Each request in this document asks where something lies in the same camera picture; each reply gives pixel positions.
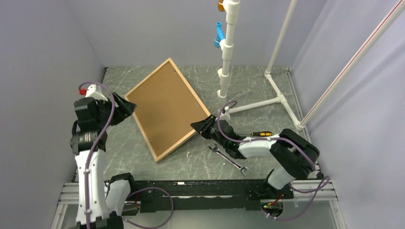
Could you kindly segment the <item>black yellow screwdriver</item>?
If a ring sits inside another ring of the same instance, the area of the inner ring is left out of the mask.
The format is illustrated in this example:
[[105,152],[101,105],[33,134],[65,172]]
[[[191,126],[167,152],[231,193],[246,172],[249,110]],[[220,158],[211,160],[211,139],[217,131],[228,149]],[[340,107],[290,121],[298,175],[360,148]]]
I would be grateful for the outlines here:
[[272,136],[273,133],[271,131],[258,131],[258,132],[251,132],[250,135],[256,137],[265,137],[265,136]]

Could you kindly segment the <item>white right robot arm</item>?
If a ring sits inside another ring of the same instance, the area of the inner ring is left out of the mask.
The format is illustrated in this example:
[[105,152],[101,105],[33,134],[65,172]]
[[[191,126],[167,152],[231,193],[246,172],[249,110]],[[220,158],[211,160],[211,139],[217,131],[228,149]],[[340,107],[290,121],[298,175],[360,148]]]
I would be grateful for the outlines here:
[[263,185],[263,192],[269,198],[275,198],[290,182],[307,179],[320,156],[312,143],[288,128],[277,135],[242,136],[226,120],[218,120],[214,115],[190,126],[203,138],[213,140],[215,143],[209,149],[237,167],[242,174],[248,168],[238,164],[238,159],[275,158],[280,167],[267,175]]

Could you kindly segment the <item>wooden picture frame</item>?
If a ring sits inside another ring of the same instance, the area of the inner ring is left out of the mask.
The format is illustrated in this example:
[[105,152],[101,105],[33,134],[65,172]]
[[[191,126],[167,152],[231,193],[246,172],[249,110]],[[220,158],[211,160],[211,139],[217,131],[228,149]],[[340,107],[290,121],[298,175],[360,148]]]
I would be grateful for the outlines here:
[[126,93],[125,99],[137,106],[133,116],[155,162],[196,133],[191,123],[210,116],[171,58]]

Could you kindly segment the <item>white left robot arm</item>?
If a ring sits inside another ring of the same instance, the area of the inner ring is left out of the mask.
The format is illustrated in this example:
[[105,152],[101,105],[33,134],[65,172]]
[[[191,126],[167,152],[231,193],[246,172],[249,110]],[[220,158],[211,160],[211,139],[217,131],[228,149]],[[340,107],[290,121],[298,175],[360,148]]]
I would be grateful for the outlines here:
[[122,229],[124,202],[137,194],[138,188],[130,173],[113,176],[109,181],[111,190],[105,193],[105,127],[121,123],[136,108],[136,104],[117,93],[112,93],[112,97],[113,100],[89,96],[74,103],[77,120],[72,126],[70,146],[79,179],[76,229]]

